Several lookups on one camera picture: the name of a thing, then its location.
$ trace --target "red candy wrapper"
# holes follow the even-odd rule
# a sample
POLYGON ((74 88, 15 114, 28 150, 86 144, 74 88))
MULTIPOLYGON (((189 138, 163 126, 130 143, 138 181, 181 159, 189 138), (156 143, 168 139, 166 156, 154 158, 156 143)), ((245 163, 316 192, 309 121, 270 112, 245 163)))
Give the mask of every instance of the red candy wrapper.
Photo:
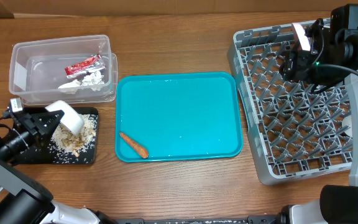
POLYGON ((85 61, 66 67, 67 78, 75 78, 79 75, 89 75, 93 72, 97 72, 106 68, 102 57, 97 55, 92 55, 92 57, 87 58, 85 61))

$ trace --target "gray basket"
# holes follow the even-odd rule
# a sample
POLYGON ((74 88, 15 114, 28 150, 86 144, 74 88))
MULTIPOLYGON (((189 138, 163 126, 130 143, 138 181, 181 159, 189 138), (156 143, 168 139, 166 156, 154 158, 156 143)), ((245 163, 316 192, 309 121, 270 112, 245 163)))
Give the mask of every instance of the gray basket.
POLYGON ((283 81, 282 53, 294 43, 291 24, 243 30, 227 53, 258 178, 267 185, 351 168, 352 139, 341 135, 349 128, 341 126, 351 113, 347 91, 338 85, 312 95, 312 85, 283 81))

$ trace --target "wooden table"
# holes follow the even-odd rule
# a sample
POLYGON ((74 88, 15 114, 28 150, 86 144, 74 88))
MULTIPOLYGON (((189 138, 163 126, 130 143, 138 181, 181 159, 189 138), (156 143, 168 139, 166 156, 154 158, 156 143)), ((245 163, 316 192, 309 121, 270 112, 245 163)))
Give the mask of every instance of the wooden table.
MULTIPOLYGON (((329 17, 329 12, 121 16, 0 20, 0 116, 14 44, 106 34, 118 57, 119 80, 129 75, 230 72, 226 52, 236 31, 329 17)), ((116 103, 98 103, 101 123, 92 166, 17 168, 48 188, 55 200, 114 218, 219 218, 276 214, 284 205, 319 198, 326 184, 347 185, 349 172, 276 186, 259 182, 241 108, 244 147, 232 159, 126 164, 114 152, 116 103)))

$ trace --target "teal tray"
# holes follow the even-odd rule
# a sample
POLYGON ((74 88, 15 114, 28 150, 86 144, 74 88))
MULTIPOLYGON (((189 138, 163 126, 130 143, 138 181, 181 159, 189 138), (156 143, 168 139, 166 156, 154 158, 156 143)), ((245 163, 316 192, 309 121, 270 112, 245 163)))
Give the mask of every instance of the teal tray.
POLYGON ((242 143, 236 84, 226 72, 132 76, 118 83, 115 147, 124 162, 233 157, 242 143))

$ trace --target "clear plastic container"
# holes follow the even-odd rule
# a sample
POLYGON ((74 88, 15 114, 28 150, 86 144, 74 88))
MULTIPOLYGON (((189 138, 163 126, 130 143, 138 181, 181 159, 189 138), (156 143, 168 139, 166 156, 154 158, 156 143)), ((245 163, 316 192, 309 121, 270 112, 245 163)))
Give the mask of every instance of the clear plastic container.
POLYGON ((117 77, 117 57, 111 52, 106 35, 39 40, 14 46, 9 91, 21 97, 25 105, 47 105, 57 100, 67 103, 113 101, 117 77), (94 54, 100 54, 106 64, 106 69, 101 71, 104 84, 58 89, 74 80, 66 77, 65 67, 83 62, 94 54))

